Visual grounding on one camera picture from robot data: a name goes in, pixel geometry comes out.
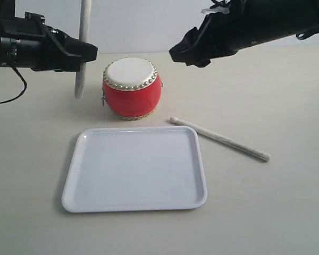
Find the drum head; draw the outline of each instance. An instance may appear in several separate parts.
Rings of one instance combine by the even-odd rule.
[[[106,69],[109,81],[123,86],[138,86],[151,79],[153,73],[151,62],[137,57],[120,59]]]

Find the white backdrop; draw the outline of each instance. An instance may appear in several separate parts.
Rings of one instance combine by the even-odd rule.
[[[46,24],[78,37],[81,0],[16,0],[16,15],[43,14]],[[163,52],[199,27],[200,10],[210,0],[93,0],[90,42],[101,53]],[[262,45],[319,44],[319,35],[300,42],[295,37]]]

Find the plastic tray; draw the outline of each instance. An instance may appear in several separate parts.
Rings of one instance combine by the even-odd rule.
[[[62,196],[72,213],[192,209],[207,188],[187,126],[91,129],[78,137]]]

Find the drum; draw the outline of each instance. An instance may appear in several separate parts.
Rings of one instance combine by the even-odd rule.
[[[148,60],[127,57],[110,64],[103,74],[103,104],[126,120],[152,113],[162,92],[156,67]]]

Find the white pole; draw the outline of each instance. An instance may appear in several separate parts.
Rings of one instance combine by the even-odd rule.
[[[91,14],[91,0],[81,0],[80,10],[80,27],[79,40],[83,42],[88,41],[89,27]],[[82,98],[85,84],[86,63],[80,66],[80,71],[75,74],[75,88],[74,95],[76,98]]]
[[[171,117],[170,121],[171,121],[171,123],[176,124],[176,125],[188,126],[188,127],[192,128],[192,129],[194,129],[199,134],[202,134],[202,135],[204,135],[206,137],[209,137],[209,138],[211,138],[213,140],[221,142],[221,143],[223,143],[225,145],[228,145],[228,146],[230,146],[230,147],[232,147],[234,149],[241,150],[241,151],[243,151],[243,152],[245,152],[247,154],[250,154],[250,155],[252,155],[254,157],[257,157],[257,158],[259,158],[259,159],[261,159],[261,160],[263,160],[265,162],[268,162],[271,159],[271,156],[269,154],[267,154],[267,153],[264,153],[264,152],[257,151],[257,150],[254,150],[252,148],[249,148],[249,147],[247,147],[245,145],[242,145],[242,144],[240,144],[240,143],[238,143],[236,141],[233,141],[232,139],[230,139],[228,137],[224,137],[223,135],[217,134],[217,133],[212,132],[212,131],[210,131],[208,129],[205,129],[203,127],[197,126],[197,125],[189,123],[187,121],[180,120],[180,119],[178,119],[176,117]]]

